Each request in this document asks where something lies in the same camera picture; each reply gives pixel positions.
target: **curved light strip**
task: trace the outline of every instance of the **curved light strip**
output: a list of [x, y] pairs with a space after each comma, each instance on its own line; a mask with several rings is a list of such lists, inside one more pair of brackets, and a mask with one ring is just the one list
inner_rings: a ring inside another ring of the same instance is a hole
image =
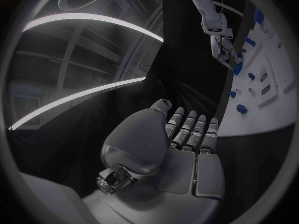
[[92, 88], [92, 89], [89, 89], [89, 90], [86, 90], [86, 91], [78, 92], [78, 93], [73, 94], [71, 96], [67, 96], [65, 98], [62, 98], [60, 100], [49, 103], [48, 105], [43, 106], [42, 108], [39, 108], [39, 109], [33, 111], [32, 113], [26, 115], [24, 118], [21, 118], [18, 122], [14, 123], [8, 129], [14, 130], [14, 129], [20, 127], [22, 124], [24, 124], [28, 120], [36, 117], [37, 115], [39, 115], [41, 113], [44, 113], [45, 111], [48, 111], [51, 108], [54, 108], [58, 105], [61, 105], [63, 103], [71, 101], [73, 99], [76, 99], [76, 98], [79, 98], [79, 97], [82, 97], [82, 96], [85, 96], [85, 95], [89, 95], [91, 93], [95, 93], [95, 92], [98, 92], [98, 91], [103, 91], [103, 90], [106, 90], [106, 89], [109, 89], [109, 88], [113, 88], [113, 87], [116, 87], [116, 86], [126, 85], [126, 84], [130, 84], [130, 83], [138, 82], [138, 81], [143, 81], [144, 79], [145, 79], [145, 77], [141, 77], [141, 78], [131, 79], [131, 80], [127, 80], [127, 81], [115, 82], [115, 83], [112, 83], [112, 84], [108, 84], [108, 85]]
[[149, 36], [163, 42], [163, 38], [153, 34], [150, 31], [147, 31], [147, 30], [145, 30], [145, 29], [143, 29], [139, 26], [133, 25], [131, 23], [128, 23], [126, 21], [122, 21], [122, 20], [119, 20], [119, 19], [116, 19], [116, 18], [113, 18], [113, 17], [102, 16], [102, 15], [97, 15], [97, 14], [89, 14], [89, 13], [60, 13], [60, 14], [45, 16], [45, 17], [39, 18], [37, 20], [34, 20], [34, 21], [28, 23], [25, 26], [25, 28], [23, 29], [23, 31], [26, 31], [26, 30], [28, 30], [32, 27], [38, 26], [38, 25], [42, 25], [42, 24], [47, 23], [47, 22], [67, 20], [67, 19], [88, 19], [88, 20], [110, 22], [110, 23], [113, 23], [113, 24], [125, 26], [125, 27], [131, 28], [133, 30], [142, 32], [146, 35], [149, 35]]
[[236, 10], [236, 9], [234, 9], [234, 8], [232, 8], [232, 7], [230, 7], [230, 6], [228, 6], [228, 5], [222, 4], [222, 3], [217, 2], [217, 1], [213, 1], [213, 3], [214, 3], [215, 5], [217, 5], [217, 6], [221, 6], [221, 7], [223, 7], [223, 8], [226, 8], [226, 9], [228, 9], [228, 10], [230, 10], [230, 11], [232, 11], [232, 12], [234, 12], [234, 13], [240, 15], [240, 16], [243, 16], [243, 13], [241, 13], [240, 11], [238, 11], [238, 10]]

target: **robotic arm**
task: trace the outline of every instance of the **robotic arm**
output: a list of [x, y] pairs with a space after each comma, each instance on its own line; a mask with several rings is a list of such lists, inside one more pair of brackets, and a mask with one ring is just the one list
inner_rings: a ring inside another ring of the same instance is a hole
[[211, 36], [211, 50], [213, 57], [222, 65], [233, 71], [226, 62], [229, 54], [234, 57], [235, 63], [239, 64], [237, 52], [229, 39], [233, 38], [232, 29], [227, 27], [226, 16], [217, 13], [212, 0], [192, 0], [201, 14], [201, 26], [203, 32]]

